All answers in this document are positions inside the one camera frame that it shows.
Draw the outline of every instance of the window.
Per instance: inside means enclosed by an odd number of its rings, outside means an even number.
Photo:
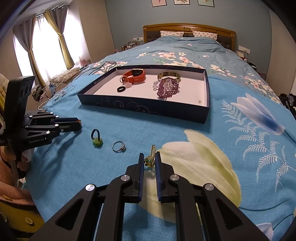
[[[81,44],[77,38],[78,28],[81,29],[80,23],[78,23],[71,14],[69,15],[69,13],[67,13],[64,36],[74,63],[80,62],[79,56],[82,52]],[[13,40],[17,62],[22,75],[33,75],[28,53],[15,36]],[[55,75],[67,70],[59,45],[58,34],[49,25],[44,16],[36,18],[33,33],[33,53],[40,74],[45,82],[48,82]]]
[[[67,70],[57,33],[45,17],[36,18],[33,33],[33,53],[45,82]]]

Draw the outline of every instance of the framed picture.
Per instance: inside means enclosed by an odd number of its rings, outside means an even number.
[[[214,0],[198,0],[198,5],[215,7]]]
[[[189,0],[174,0],[174,4],[190,4]]]
[[[166,6],[166,0],[151,0],[152,7]]]

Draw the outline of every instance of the gold pendant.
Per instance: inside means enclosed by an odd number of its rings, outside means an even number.
[[[145,166],[153,167],[155,164],[155,145],[151,147],[151,154],[144,159]]]

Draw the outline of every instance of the green gem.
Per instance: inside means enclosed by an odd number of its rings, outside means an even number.
[[[102,145],[102,144],[103,144],[103,140],[102,140],[102,138],[100,138],[100,140],[99,140],[97,137],[95,137],[95,138],[93,139],[93,144],[94,144],[95,146],[100,146],[100,145]]]

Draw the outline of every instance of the bed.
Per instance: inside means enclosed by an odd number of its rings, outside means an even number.
[[[218,33],[217,41],[192,37],[193,29]],[[185,33],[160,37],[161,30]],[[197,185],[213,183],[278,241],[296,215],[295,119],[233,52],[235,32],[195,24],[151,25],[143,31],[144,45],[91,64],[73,80],[72,90],[45,106],[61,117],[81,119],[83,128],[35,150],[26,180],[42,217],[47,221],[88,183],[108,184],[136,163],[140,152],[149,155],[154,144],[175,173]],[[103,73],[97,68],[106,61],[205,68],[211,102],[206,123],[81,105],[77,93]],[[101,148],[92,146],[93,129],[101,133]],[[127,147],[124,153],[112,151],[119,140]],[[154,169],[146,168],[142,202],[126,204],[123,240],[176,240],[174,214],[173,206],[159,204]]]

